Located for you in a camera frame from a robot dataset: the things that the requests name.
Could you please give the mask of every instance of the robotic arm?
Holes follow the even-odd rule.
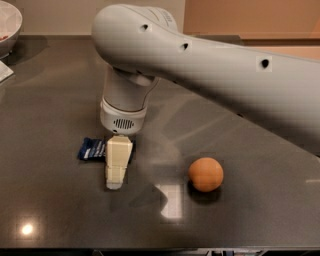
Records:
[[[304,149],[320,155],[320,62],[186,36],[170,13],[152,7],[106,7],[94,20],[92,37],[109,63],[101,121],[116,136],[142,128],[160,77],[266,128],[279,127],[284,137],[292,132]],[[115,184],[110,177],[118,165],[109,152],[107,176]]]

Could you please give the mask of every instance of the table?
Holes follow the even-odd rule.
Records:
[[[125,183],[110,191],[103,162],[77,159],[84,137],[111,136],[99,119],[105,64],[90,37],[21,36],[8,62],[0,248],[319,248],[317,157],[162,80]],[[200,157],[224,168],[207,194],[187,177]]]

